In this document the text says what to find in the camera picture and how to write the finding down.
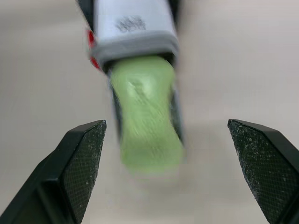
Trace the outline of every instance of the textured grip surface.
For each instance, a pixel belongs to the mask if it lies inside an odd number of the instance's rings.
[[[277,224],[299,191],[299,175],[265,135],[228,124],[245,180],[270,224]]]
[[[82,222],[98,175],[105,129],[103,121],[85,134],[63,173],[63,185],[78,224]]]

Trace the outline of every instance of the sponge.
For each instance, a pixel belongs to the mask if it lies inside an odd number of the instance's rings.
[[[170,114],[173,67],[159,56],[129,58],[115,64],[110,78],[122,110],[122,163],[147,173],[179,165],[183,147]]]

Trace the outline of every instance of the blurry object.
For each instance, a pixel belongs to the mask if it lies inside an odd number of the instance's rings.
[[[183,160],[175,70],[181,0],[77,0],[89,25],[88,57],[109,78],[121,161],[164,172]]]
[[[80,224],[98,174],[106,122],[70,130],[41,161],[0,224]]]
[[[76,1],[88,23],[88,26],[92,31],[94,31],[94,26],[93,26],[94,0],[76,0]],[[171,11],[174,17],[174,22],[177,23],[181,0],[168,0],[168,2],[171,7]]]
[[[232,119],[228,127],[245,180],[268,222],[298,224],[299,151],[274,129]]]

